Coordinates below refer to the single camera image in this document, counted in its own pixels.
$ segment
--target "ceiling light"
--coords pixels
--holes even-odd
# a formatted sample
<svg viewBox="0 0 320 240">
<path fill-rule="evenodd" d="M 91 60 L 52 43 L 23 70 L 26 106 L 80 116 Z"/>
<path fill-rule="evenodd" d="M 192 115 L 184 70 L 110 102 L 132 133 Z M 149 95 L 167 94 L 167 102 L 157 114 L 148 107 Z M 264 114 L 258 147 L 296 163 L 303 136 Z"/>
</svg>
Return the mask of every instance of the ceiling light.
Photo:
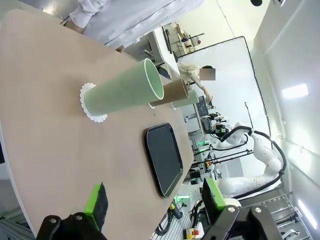
<svg viewBox="0 0 320 240">
<path fill-rule="evenodd" d="M 302 209 L 303 213 L 305 214 L 306 218 L 311 223 L 312 227 L 314 229 L 317 229 L 317 221 L 315 220 L 314 216 L 312 216 L 311 212 L 308 210 L 308 208 L 304 205 L 304 203 L 298 199 L 298 205 Z"/>
<path fill-rule="evenodd" d="M 292 86 L 282 90 L 282 95 L 285 99 L 300 98 L 309 95 L 307 84 Z"/>
</svg>

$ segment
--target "white lab coat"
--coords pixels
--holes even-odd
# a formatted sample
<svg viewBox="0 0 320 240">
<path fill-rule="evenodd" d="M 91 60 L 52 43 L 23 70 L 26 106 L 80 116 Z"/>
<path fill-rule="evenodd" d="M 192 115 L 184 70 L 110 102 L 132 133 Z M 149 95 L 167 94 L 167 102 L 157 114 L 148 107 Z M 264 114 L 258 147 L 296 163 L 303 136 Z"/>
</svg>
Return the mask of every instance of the white lab coat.
<svg viewBox="0 0 320 240">
<path fill-rule="evenodd" d="M 127 47 L 204 0 L 78 0 L 70 18 L 83 34 L 114 49 Z"/>
</svg>

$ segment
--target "cup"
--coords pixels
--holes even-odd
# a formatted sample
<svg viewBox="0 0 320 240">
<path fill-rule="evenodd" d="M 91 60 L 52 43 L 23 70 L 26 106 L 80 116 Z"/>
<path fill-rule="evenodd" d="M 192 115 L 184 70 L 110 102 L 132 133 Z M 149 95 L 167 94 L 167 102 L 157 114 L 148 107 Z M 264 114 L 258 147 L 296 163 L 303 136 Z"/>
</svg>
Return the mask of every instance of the cup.
<svg viewBox="0 0 320 240">
<path fill-rule="evenodd" d="M 192 89 L 189 91 L 189 98 L 179 100 L 179 101 L 174 101 L 171 104 L 173 108 L 180 108 L 183 106 L 187 106 L 190 104 L 197 104 L 197 103 L 199 103 L 198 95 L 196 93 L 196 90 Z"/>
<path fill-rule="evenodd" d="M 150 102 L 152 107 L 189 98 L 189 92 L 186 83 L 182 78 L 164 85 L 163 90 L 163 99 Z"/>
<path fill-rule="evenodd" d="M 162 100 L 164 86 L 153 62 L 146 58 L 85 93 L 86 108 L 101 116 Z"/>
</svg>

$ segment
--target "wooden tabletop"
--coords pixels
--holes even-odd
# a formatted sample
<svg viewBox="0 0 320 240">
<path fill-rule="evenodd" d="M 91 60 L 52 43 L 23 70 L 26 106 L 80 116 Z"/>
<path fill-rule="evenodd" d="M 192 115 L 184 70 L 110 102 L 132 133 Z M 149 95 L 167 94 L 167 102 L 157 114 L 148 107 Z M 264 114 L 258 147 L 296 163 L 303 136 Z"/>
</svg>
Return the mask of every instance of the wooden tabletop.
<svg viewBox="0 0 320 240">
<path fill-rule="evenodd" d="M 1 144 L 34 233 L 47 215 L 64 219 L 83 211 L 102 181 L 109 201 L 102 233 L 108 239 L 147 240 L 164 216 L 193 162 L 181 111 L 146 104 L 95 123 L 80 105 L 83 84 L 102 83 L 134 64 L 36 14 L 15 10 L 3 19 Z M 162 123 L 172 125 L 183 161 L 170 198 L 158 194 L 143 145 L 144 129 Z"/>
</svg>

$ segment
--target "black tray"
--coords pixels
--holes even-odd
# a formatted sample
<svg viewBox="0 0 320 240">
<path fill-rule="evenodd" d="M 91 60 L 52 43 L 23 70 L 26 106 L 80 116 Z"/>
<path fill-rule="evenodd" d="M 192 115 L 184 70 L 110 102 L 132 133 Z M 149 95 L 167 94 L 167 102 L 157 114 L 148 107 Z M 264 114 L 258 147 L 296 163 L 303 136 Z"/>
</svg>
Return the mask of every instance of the black tray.
<svg viewBox="0 0 320 240">
<path fill-rule="evenodd" d="M 171 125 L 164 123 L 148 128 L 144 145 L 158 190 L 168 198 L 183 173 L 183 163 Z"/>
</svg>

